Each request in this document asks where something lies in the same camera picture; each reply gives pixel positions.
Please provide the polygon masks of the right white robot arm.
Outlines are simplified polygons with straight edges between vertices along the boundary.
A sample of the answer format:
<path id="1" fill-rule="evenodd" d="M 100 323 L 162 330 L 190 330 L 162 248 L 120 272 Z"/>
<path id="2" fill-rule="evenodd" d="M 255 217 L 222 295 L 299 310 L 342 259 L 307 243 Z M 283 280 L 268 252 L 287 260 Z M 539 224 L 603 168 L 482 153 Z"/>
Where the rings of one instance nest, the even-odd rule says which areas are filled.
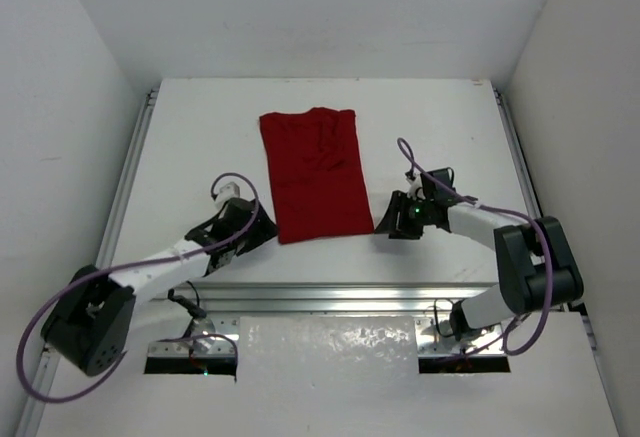
<path id="1" fill-rule="evenodd" d="M 407 191 L 391 194 L 376 234 L 418 240 L 426 227 L 469 238 L 495 253 L 498 283 L 452 304 L 445 336 L 461 342 L 508 318 L 582 298 L 584 283 L 561 223 L 529 223 L 510 211 L 491 211 L 455 193 L 454 172 L 406 173 Z"/>

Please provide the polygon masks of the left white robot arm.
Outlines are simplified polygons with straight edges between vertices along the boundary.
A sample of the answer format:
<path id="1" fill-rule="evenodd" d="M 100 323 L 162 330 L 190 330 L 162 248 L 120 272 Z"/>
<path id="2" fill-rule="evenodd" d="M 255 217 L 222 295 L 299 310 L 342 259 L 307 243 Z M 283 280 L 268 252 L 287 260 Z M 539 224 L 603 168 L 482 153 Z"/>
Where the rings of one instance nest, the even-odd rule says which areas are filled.
<path id="1" fill-rule="evenodd" d="M 211 219 L 189 230 L 149 265 L 89 280 L 93 265 L 76 272 L 40 335 L 89 377 L 105 372 L 133 346 L 211 333 L 206 311 L 176 293 L 177 286 L 209 276 L 274 239 L 276 224 L 261 204 L 228 200 Z"/>

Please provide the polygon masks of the red t-shirt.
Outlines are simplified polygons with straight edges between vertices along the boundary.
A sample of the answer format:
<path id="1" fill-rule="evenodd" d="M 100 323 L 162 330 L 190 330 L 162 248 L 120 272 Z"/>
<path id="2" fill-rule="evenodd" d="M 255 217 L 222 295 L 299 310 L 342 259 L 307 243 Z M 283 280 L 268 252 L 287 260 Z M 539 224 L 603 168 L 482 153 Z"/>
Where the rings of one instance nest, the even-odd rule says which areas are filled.
<path id="1" fill-rule="evenodd" d="M 374 230 L 351 109 L 259 118 L 282 245 Z"/>

